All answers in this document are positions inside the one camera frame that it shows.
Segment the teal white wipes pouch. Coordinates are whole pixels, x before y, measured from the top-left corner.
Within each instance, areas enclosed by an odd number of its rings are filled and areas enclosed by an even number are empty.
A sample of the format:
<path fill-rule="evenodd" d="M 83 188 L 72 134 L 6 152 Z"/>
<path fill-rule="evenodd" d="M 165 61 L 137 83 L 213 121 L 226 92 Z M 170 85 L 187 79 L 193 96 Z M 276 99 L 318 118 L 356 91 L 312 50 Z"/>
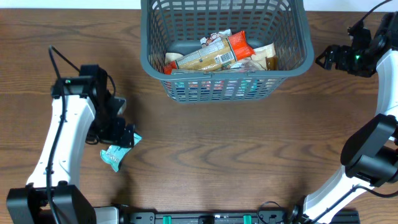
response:
<path fill-rule="evenodd" d="M 137 133 L 134 133 L 134 144 L 133 147 L 136 146 L 141 140 L 142 136 Z M 115 145 L 110 145 L 108 149 L 101 150 L 100 158 L 106 164 L 109 164 L 113 171 L 118 172 L 120 170 L 122 161 L 124 157 L 131 151 L 133 147 L 120 147 Z"/>

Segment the clear brown pastry bag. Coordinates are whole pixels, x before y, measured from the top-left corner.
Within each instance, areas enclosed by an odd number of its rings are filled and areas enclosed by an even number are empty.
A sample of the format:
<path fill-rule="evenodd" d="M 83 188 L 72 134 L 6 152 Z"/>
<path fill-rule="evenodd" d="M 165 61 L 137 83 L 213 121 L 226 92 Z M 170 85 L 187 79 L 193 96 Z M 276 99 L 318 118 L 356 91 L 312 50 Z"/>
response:
<path fill-rule="evenodd" d="M 255 72 L 277 70 L 278 58 L 274 44 L 254 49 L 254 54 L 241 59 L 230 66 L 230 69 L 239 72 Z"/>

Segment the beige brown bread bag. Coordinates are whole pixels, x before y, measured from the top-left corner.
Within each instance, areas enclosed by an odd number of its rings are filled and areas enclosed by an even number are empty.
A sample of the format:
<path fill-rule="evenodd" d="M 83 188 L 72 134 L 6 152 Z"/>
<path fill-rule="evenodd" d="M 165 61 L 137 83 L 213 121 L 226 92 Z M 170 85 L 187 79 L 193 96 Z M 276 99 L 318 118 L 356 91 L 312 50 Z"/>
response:
<path fill-rule="evenodd" d="M 174 60 L 177 60 L 179 58 L 183 57 L 182 54 L 179 53 L 172 53 L 172 52 L 167 52 L 165 54 L 165 64 L 168 64 Z"/>

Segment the red orange cracker pack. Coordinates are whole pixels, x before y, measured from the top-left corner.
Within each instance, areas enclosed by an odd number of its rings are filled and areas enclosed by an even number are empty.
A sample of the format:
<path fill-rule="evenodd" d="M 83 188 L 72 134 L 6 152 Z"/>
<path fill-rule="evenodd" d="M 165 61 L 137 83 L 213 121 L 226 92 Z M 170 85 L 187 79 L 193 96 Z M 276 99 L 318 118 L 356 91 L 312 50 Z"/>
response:
<path fill-rule="evenodd" d="M 253 54 L 242 30 L 166 64 L 163 70 L 167 75 L 177 69 L 212 72 Z"/>

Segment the Kleenex tissue multipack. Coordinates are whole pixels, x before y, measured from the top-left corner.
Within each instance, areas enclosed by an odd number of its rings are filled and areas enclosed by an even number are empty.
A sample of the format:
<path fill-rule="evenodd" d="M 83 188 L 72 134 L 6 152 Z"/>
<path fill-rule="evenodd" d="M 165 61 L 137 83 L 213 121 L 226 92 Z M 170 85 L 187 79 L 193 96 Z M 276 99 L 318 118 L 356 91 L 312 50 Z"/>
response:
<path fill-rule="evenodd" d="M 270 93 L 274 82 L 263 79 L 163 82 L 168 96 L 179 102 L 261 99 Z"/>

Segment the bread bag with grain print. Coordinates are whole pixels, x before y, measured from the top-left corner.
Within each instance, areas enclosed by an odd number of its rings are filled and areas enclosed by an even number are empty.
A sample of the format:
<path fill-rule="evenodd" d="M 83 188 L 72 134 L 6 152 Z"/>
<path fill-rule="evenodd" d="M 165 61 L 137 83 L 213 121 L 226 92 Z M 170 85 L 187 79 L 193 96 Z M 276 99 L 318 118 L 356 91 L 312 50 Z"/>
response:
<path fill-rule="evenodd" d="M 200 39 L 200 44 L 201 44 L 202 47 L 206 47 L 206 46 L 210 45 L 214 41 L 219 41 L 221 38 L 229 37 L 231 35 L 232 35 L 232 33 L 231 33 L 230 29 L 219 31 L 219 32 L 215 32 L 215 33 L 212 33 L 212 34 L 210 34 L 210 35 L 208 35 L 206 37 L 201 38 Z"/>

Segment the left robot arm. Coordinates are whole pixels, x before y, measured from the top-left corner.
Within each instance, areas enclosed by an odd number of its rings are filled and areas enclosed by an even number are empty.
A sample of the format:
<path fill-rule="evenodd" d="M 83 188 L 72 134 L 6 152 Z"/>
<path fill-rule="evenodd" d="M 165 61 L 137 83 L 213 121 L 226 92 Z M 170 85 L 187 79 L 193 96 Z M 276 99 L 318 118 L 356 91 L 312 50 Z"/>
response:
<path fill-rule="evenodd" d="M 94 207 L 80 192 L 85 144 L 133 147 L 135 127 L 121 117 L 126 101 L 107 89 L 108 74 L 83 65 L 59 78 L 40 159 L 25 187 L 11 189 L 6 205 L 14 223 L 126 223 L 118 207 Z"/>

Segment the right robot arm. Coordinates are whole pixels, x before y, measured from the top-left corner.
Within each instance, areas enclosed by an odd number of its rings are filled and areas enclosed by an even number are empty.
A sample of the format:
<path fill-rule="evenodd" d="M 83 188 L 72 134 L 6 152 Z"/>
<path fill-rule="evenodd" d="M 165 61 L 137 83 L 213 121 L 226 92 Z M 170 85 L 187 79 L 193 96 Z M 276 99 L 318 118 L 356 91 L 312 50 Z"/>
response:
<path fill-rule="evenodd" d="M 348 28 L 350 46 L 330 45 L 315 62 L 325 70 L 335 68 L 350 75 L 378 75 L 376 114 L 343 146 L 341 167 L 317 191 L 294 207 L 290 223 L 331 223 L 335 215 L 359 195 L 385 183 L 397 182 L 397 13 L 382 18 L 375 35 L 362 20 Z"/>

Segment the grey plastic laundry basket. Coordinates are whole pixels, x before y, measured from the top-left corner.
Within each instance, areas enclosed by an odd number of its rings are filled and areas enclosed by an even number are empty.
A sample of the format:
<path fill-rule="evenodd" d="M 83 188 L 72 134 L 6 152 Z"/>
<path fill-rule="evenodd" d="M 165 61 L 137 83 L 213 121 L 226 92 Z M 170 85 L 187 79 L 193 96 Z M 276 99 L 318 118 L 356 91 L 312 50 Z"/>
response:
<path fill-rule="evenodd" d="M 143 0 L 141 9 L 141 65 L 179 103 L 260 100 L 314 58 L 302 0 Z"/>

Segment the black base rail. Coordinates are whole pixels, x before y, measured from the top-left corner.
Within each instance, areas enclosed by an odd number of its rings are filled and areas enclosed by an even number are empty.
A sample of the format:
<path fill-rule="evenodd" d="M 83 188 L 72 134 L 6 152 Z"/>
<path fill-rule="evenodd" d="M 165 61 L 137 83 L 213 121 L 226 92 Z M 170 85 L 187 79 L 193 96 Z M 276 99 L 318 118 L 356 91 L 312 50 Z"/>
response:
<path fill-rule="evenodd" d="M 260 224 L 287 223 L 282 209 L 238 213 L 154 213 L 136 212 L 122 215 L 120 223 L 128 224 Z"/>

